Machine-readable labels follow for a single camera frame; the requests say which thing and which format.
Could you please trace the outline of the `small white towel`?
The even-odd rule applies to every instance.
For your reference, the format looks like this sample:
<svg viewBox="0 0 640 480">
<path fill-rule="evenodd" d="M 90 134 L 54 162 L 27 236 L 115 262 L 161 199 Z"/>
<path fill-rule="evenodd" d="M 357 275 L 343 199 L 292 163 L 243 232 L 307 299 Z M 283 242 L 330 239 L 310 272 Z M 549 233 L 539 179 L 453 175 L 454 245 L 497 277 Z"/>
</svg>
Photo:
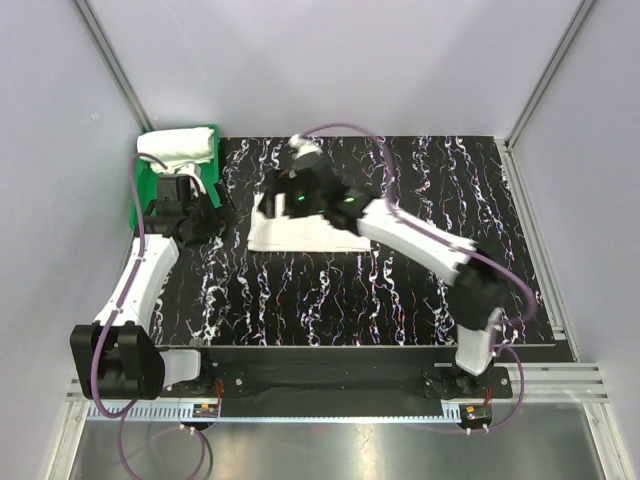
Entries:
<svg viewBox="0 0 640 480">
<path fill-rule="evenodd" d="M 368 252 L 371 242 L 364 237 L 335 229 L 320 215 L 289 218 L 283 215 L 284 195 L 276 196 L 276 216 L 265 217 L 258 206 L 263 194 L 254 195 L 248 250 L 252 252 L 351 253 Z"/>
</svg>

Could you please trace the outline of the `large white towel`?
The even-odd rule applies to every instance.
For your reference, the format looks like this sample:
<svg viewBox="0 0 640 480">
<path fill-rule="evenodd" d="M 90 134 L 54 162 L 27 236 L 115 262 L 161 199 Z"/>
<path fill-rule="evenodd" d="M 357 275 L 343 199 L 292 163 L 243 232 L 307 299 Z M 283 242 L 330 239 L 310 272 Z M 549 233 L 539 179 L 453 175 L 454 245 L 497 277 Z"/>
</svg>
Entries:
<svg viewBox="0 0 640 480">
<path fill-rule="evenodd" d="M 158 158 L 166 168 L 145 158 L 156 174 L 170 173 L 187 163 L 208 163 L 215 156 L 216 132 L 211 127 L 160 130 L 138 137 L 137 151 Z"/>
</svg>

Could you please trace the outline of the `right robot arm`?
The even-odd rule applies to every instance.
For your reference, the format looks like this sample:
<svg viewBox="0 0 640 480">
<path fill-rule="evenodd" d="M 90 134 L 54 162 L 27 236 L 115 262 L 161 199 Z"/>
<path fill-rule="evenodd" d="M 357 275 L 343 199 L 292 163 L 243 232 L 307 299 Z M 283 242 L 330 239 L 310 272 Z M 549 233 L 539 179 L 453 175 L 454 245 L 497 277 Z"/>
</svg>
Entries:
<svg viewBox="0 0 640 480">
<path fill-rule="evenodd" d="M 377 192 L 349 186 L 319 151 L 294 157 L 288 169 L 271 169 L 264 179 L 257 210 L 277 217 L 277 197 L 285 217 L 320 216 L 336 230 L 383 244 L 423 266 L 448 287 L 449 311 L 457 326 L 454 384 L 476 396 L 490 383 L 493 328 L 500 317 L 504 284 L 481 260 L 477 243 L 451 235 L 408 214 L 393 210 Z"/>
</svg>

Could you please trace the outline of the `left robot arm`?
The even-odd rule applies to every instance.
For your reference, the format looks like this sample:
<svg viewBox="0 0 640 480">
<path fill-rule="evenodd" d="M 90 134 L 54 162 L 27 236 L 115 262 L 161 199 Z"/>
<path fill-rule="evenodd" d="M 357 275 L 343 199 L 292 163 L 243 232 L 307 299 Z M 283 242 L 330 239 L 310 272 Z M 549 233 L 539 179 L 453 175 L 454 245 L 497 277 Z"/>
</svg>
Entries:
<svg viewBox="0 0 640 480">
<path fill-rule="evenodd" d="M 196 396 L 215 386 L 216 372 L 197 349 L 162 350 L 149 334 L 150 321 L 168 274 L 182 248 L 221 230 L 204 184 L 195 174 L 164 174 L 142 213 L 119 282 L 95 319 L 77 325 L 70 347 L 81 391 L 96 402 L 154 400 L 182 384 Z"/>
</svg>

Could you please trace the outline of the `green plastic tray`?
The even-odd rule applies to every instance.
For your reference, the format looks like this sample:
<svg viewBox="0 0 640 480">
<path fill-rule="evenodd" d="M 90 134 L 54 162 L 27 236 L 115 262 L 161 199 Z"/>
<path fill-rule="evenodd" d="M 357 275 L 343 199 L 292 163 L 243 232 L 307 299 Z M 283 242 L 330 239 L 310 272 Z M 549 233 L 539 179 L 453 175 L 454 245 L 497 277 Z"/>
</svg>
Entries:
<svg viewBox="0 0 640 480">
<path fill-rule="evenodd" d="M 216 208 L 218 215 L 227 223 L 225 219 L 225 206 L 224 202 L 226 198 L 224 196 L 223 187 L 221 186 L 221 167 L 219 165 L 219 132 L 218 127 L 211 124 L 200 127 L 211 127 L 216 132 L 216 149 L 214 158 L 208 163 L 198 164 L 201 169 L 201 179 L 209 193 L 209 196 Z M 134 204 L 131 214 L 131 227 L 134 230 L 135 235 L 139 235 L 143 231 L 143 212 L 147 207 L 147 204 L 156 198 L 157 182 L 161 175 L 174 175 L 179 174 L 178 170 L 170 173 L 156 174 L 151 170 L 150 164 L 145 158 L 154 160 L 156 163 L 166 168 L 158 158 L 137 151 L 133 161 L 132 175 L 135 184 Z"/>
</svg>

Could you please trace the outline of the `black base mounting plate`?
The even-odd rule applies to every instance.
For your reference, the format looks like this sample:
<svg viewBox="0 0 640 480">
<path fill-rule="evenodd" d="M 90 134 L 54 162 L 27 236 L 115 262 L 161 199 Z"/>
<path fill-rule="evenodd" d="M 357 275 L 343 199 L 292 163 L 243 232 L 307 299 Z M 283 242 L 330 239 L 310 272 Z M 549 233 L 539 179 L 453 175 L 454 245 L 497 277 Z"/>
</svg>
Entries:
<svg viewBox="0 0 640 480">
<path fill-rule="evenodd" d="M 210 347 L 199 378 L 168 387 L 166 397 L 220 400 L 225 420 L 274 418 L 422 420 L 442 402 L 510 400 L 504 367 L 472 377 L 451 347 Z"/>
</svg>

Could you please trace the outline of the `left connector board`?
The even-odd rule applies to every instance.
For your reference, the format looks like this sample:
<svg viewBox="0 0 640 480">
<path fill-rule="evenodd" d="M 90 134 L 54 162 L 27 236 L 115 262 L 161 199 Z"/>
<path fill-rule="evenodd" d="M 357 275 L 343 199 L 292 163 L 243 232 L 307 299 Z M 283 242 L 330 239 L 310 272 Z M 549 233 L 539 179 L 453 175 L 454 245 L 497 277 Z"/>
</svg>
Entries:
<svg viewBox="0 0 640 480">
<path fill-rule="evenodd" d="M 196 403 L 193 406 L 193 418 L 218 418 L 220 409 L 218 404 Z"/>
</svg>

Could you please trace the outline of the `connector board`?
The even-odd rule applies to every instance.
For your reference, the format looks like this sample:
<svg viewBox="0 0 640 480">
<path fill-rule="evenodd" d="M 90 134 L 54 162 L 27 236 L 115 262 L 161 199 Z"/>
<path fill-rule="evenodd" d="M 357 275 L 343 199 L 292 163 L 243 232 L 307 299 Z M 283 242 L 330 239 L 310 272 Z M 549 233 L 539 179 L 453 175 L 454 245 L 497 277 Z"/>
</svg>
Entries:
<svg viewBox="0 0 640 480">
<path fill-rule="evenodd" d="M 196 403 L 193 406 L 193 418 L 218 418 L 220 409 L 218 404 Z"/>
<path fill-rule="evenodd" d="M 471 422 L 490 422 L 492 416 L 493 409 L 490 404 L 476 404 L 464 407 L 462 419 Z"/>
</svg>

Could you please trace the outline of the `right connector board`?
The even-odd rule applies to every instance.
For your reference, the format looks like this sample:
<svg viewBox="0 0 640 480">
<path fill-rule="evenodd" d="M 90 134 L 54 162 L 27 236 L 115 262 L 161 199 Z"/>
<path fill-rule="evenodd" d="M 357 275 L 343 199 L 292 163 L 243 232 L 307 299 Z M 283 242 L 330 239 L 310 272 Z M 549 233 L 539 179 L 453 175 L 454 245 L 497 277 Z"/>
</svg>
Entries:
<svg viewBox="0 0 640 480">
<path fill-rule="evenodd" d="M 476 404 L 464 407 L 462 419 L 471 422 L 490 422 L 492 416 L 493 409 L 490 404 Z"/>
</svg>

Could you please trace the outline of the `aluminium frame rail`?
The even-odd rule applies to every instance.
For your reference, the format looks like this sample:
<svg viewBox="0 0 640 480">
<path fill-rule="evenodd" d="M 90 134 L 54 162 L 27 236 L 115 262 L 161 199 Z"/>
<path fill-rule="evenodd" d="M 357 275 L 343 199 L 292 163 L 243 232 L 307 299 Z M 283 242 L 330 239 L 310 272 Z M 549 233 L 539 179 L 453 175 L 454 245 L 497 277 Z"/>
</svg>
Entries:
<svg viewBox="0 0 640 480">
<path fill-rule="evenodd" d="M 433 377 L 431 367 L 409 365 L 231 365 L 214 369 L 222 382 L 222 397 L 243 398 L 271 389 L 298 391 L 399 390 L 421 394 Z M 490 371 L 487 382 L 494 400 L 508 400 L 521 388 L 533 401 L 604 401 L 607 394 L 598 368 L 593 364 L 526 364 L 524 377 L 513 363 Z"/>
</svg>

